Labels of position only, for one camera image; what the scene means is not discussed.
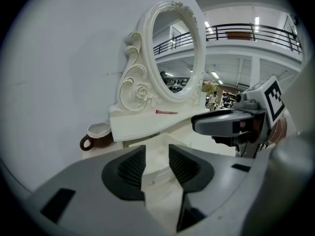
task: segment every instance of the balcony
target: balcony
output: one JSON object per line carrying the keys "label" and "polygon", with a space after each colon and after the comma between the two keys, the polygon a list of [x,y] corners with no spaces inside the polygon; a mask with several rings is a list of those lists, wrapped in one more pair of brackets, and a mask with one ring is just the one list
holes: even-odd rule
{"label": "balcony", "polygon": [[[206,29],[205,80],[219,74],[224,86],[247,89],[251,84],[252,60],[259,60],[259,80],[276,76],[285,91],[301,70],[303,49],[292,32],[254,24],[215,25]],[[194,62],[189,32],[175,36],[153,49],[159,71],[172,76],[180,90],[189,80]]]}
{"label": "balcony", "polygon": [[[237,23],[206,28],[207,42],[224,39],[255,42],[264,41],[274,46],[291,50],[294,53],[302,53],[302,46],[298,42],[296,34],[271,26]],[[156,45],[153,48],[153,52],[154,55],[160,55],[167,51],[191,45],[192,43],[190,32],[186,32]]]}

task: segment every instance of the ceiling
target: ceiling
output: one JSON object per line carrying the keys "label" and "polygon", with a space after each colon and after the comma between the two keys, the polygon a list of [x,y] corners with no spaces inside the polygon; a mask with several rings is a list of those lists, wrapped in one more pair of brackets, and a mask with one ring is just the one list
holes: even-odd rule
{"label": "ceiling", "polygon": [[265,7],[235,6],[206,11],[204,17],[211,26],[233,23],[255,24],[255,17],[259,17],[260,25],[283,29],[287,13]]}
{"label": "ceiling", "polygon": [[[193,57],[173,59],[157,64],[159,71],[165,71],[174,77],[190,77]],[[251,81],[252,58],[240,55],[207,55],[205,62],[205,80],[216,80],[211,72],[216,72],[226,86],[246,89]],[[260,80],[276,76],[283,91],[293,82],[298,72],[266,59],[260,59]]]}

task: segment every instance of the white ornate mirror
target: white ornate mirror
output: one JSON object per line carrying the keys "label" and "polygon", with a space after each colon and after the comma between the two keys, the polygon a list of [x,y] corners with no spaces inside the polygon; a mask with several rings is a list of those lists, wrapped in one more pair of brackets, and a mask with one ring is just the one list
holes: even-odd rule
{"label": "white ornate mirror", "polygon": [[[153,30],[160,13],[171,13],[183,21],[194,45],[190,79],[177,93],[165,85],[155,60]],[[115,141],[149,136],[207,111],[204,105],[199,104],[205,45],[201,42],[196,18],[188,6],[173,1],[157,3],[142,16],[138,31],[132,32],[125,41],[128,44],[125,49],[128,62],[117,88],[117,104],[109,109]],[[156,114],[156,110],[174,111],[177,114]]]}

